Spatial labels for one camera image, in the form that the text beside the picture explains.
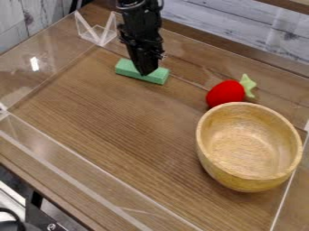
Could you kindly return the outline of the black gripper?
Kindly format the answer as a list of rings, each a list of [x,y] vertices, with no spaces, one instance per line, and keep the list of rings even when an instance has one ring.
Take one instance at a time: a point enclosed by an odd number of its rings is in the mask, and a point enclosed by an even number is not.
[[[117,25],[120,42],[125,45],[129,59],[143,76],[158,69],[163,59],[160,11],[164,0],[116,0],[123,23]]]

